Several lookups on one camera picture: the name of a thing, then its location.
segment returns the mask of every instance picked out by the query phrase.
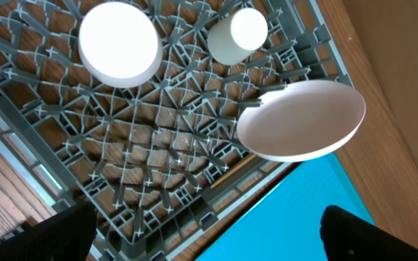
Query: plastic dish rack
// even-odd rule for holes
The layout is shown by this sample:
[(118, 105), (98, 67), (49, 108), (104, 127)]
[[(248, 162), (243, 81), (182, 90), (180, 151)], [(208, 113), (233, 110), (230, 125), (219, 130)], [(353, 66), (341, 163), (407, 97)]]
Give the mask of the plastic dish rack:
[[(54, 210), (94, 203), (101, 260), (170, 260), (289, 165), (255, 158), (234, 131), (257, 97), (298, 80), (351, 80), (314, 0), (125, 1), (163, 40), (147, 83), (111, 88), (77, 55), (82, 17), (101, 1), (0, 0), (0, 152)], [(244, 7), (269, 36), (234, 66), (208, 30)]]

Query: blue sheet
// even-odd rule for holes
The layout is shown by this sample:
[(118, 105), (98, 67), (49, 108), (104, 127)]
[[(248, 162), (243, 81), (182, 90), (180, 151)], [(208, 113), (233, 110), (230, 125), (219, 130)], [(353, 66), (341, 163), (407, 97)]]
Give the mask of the blue sheet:
[(373, 224), (333, 154), (302, 163), (198, 258), (327, 260), (320, 220), (331, 204)]

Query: round white bowl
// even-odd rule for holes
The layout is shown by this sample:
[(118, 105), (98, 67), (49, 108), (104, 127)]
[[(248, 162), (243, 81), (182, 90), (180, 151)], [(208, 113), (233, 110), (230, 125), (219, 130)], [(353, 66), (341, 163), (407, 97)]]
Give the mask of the round white bowl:
[(118, 88), (147, 82), (163, 58), (151, 20), (122, 2), (100, 4), (86, 14), (78, 34), (78, 53), (95, 78)]
[(239, 118), (241, 143), (277, 162), (312, 160), (340, 148), (364, 119), (362, 95), (343, 83), (308, 80), (260, 97)]

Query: white cup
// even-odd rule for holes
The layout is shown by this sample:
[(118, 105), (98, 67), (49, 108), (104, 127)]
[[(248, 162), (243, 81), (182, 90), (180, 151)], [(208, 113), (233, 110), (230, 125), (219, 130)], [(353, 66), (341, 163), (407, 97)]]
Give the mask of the white cup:
[(312, 160), (340, 148), (364, 119), (364, 98), (330, 80), (292, 83), (260, 97), (238, 120), (241, 143), (259, 157), (278, 162)]
[(262, 46), (267, 31), (266, 18), (258, 10), (238, 10), (209, 30), (209, 52), (217, 62), (235, 65)]
[(86, 14), (78, 34), (78, 52), (95, 78), (118, 88), (147, 82), (163, 58), (151, 20), (138, 8), (121, 2), (100, 4)]

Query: black object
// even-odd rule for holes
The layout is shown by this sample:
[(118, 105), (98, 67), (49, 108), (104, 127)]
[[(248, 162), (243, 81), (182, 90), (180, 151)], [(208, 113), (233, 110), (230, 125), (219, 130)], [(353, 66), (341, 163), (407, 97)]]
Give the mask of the black object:
[(77, 204), (0, 243), (0, 260), (85, 261), (96, 224), (93, 204)]
[(337, 206), (325, 209), (320, 236), (329, 261), (418, 261), (418, 249)]

